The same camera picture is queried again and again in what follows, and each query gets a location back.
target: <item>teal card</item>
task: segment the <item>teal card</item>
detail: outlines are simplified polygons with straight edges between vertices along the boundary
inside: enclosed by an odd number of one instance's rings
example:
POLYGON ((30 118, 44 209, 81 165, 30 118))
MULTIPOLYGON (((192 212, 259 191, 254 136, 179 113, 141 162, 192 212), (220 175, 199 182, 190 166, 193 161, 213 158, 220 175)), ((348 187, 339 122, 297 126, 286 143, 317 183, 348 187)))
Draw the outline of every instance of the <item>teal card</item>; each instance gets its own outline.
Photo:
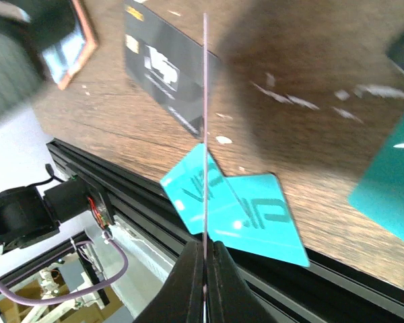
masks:
MULTIPOLYGON (((203 153, 197 145, 162 180, 166 194, 191 234, 204 228, 203 153)), ((305 248, 272 174, 225 178, 208 156, 208 234, 225 246, 301 266, 305 248)))
MULTIPOLYGON (((204 145, 196 145, 160 181, 191 234, 199 234, 204 230, 203 154, 204 145)), ((245 216, 234 191, 211 155, 208 155, 208 187, 208 225, 210 219, 224 217, 226 214, 245 216)))
POLYGON ((404 117, 349 196, 349 203, 404 240, 404 117))
POLYGON ((310 266, 278 179, 273 174, 260 174, 228 177, 227 181, 245 208, 246 217, 210 217, 211 239, 231 248, 310 266))

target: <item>purple cable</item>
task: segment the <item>purple cable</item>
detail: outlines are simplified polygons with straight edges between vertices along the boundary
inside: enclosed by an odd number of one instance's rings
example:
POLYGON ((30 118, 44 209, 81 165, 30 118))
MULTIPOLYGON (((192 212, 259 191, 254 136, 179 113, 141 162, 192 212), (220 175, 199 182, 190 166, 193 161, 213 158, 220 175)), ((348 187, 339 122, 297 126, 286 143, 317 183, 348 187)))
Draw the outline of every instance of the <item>purple cable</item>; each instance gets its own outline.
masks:
MULTIPOLYGON (((76 246, 85 246, 86 244, 92 244, 92 243, 93 243, 93 241, 91 241, 91 240, 85 240, 85 241, 76 242, 75 245, 76 245, 76 246)), ((70 250, 75 250, 75 248, 74 248, 73 246, 70 246, 70 247, 64 249, 60 254, 64 254, 65 252, 68 252, 68 251, 70 251, 70 250)), ((43 267, 45 264, 48 264, 48 263, 50 263, 51 261, 55 260, 56 257, 57 257, 57 256, 54 255, 54 256, 52 256, 52 257, 46 259, 44 262, 41 262, 41 263, 38 264, 37 266, 33 267, 32 270, 35 271, 36 269, 38 269, 38 268, 40 268, 40 267, 43 267)), ((14 279, 12 279, 10 282, 8 282, 8 283, 6 284, 6 287, 8 287, 9 285, 11 285, 12 283, 15 283, 16 281, 19 281, 19 280, 20 280, 22 277, 24 277, 24 276, 26 276, 25 273, 22 274, 22 275, 20 275, 20 276, 18 276, 18 277, 16 277, 16 278, 14 278, 14 279)))
POLYGON ((12 300, 18 304, 22 304, 25 306, 36 306, 36 305, 45 306, 45 305, 54 305, 54 304, 58 304, 58 303, 63 303, 64 301, 69 301, 71 299, 75 299, 77 297, 81 297, 81 296, 87 295, 89 293, 93 293, 95 291, 98 291, 99 289, 109 286, 113 282, 120 279, 126 273, 127 268, 129 267, 129 261, 127 260, 127 257, 126 257, 126 254, 124 253, 124 251, 122 251, 121 248, 118 247, 118 245, 112 240, 112 238, 109 236, 109 234, 106 231, 104 231, 104 234, 106 236, 106 240, 109 241, 109 243, 115 248, 115 250, 119 252, 119 254, 121 255, 121 257, 123 258, 123 261, 124 261, 124 265, 123 265, 122 269, 117 274, 112 276, 111 278, 109 278, 105 281, 102 281, 102 282, 98 283, 97 285, 85 288, 82 291, 76 291, 75 293, 70 293, 70 294, 67 294, 64 296, 50 298, 50 299, 29 299, 29 298, 18 296, 16 294, 12 293, 1 281, 0 281, 0 292, 4 296, 6 296, 10 300, 12 300))

